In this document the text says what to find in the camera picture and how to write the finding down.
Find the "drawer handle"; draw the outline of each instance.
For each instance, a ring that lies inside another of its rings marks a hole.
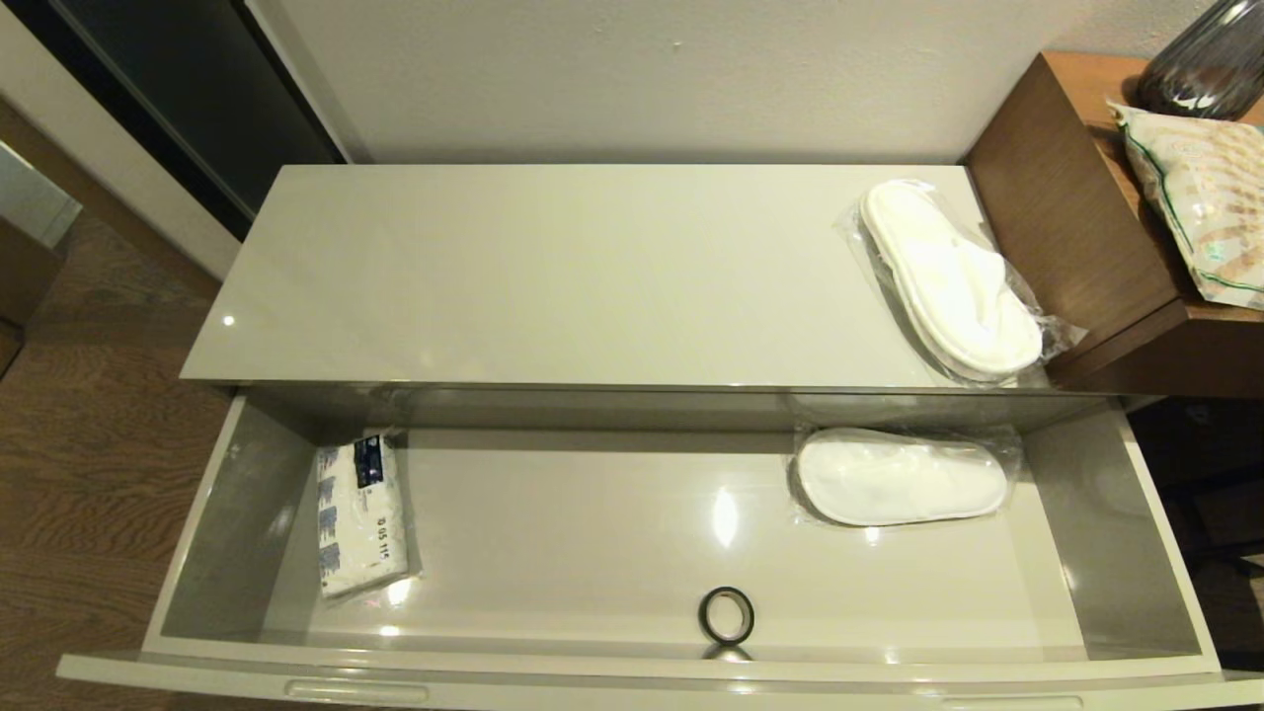
[[[286,696],[302,701],[334,703],[420,706],[430,698],[430,689],[410,683],[296,679],[286,684]]]
[[[983,698],[945,698],[945,711],[1079,711],[1078,696],[988,696]]]

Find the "packaged slippers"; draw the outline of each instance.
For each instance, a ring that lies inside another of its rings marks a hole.
[[[841,221],[853,249],[897,295],[925,350],[954,380],[999,385],[1083,337],[1044,315],[1014,268],[948,215],[933,186],[877,185]]]
[[[982,516],[1009,492],[1000,462],[976,442],[834,428],[809,436],[795,462],[808,501],[853,526]]]

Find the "white wall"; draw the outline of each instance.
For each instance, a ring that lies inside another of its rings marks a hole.
[[[0,95],[116,197],[222,280],[240,244],[0,5]]]
[[[1043,48],[1210,0],[257,0],[362,162],[953,162]]]

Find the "plastic bag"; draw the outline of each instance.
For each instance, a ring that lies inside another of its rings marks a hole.
[[[881,528],[992,515],[1025,466],[1011,426],[800,426],[787,481],[796,522]]]
[[[1014,382],[1087,333],[1044,314],[1018,271],[930,183],[880,183],[834,226],[875,276],[877,296],[900,305],[924,357],[958,383]]]
[[[1203,299],[1264,310],[1264,135],[1111,104],[1127,159]]]
[[[316,454],[321,596],[343,598],[408,573],[394,447],[373,434]]]

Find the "white glossy cabinet top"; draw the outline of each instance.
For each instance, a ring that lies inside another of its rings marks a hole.
[[[291,166],[182,374],[953,387],[833,228],[897,177],[982,221],[949,166]]]

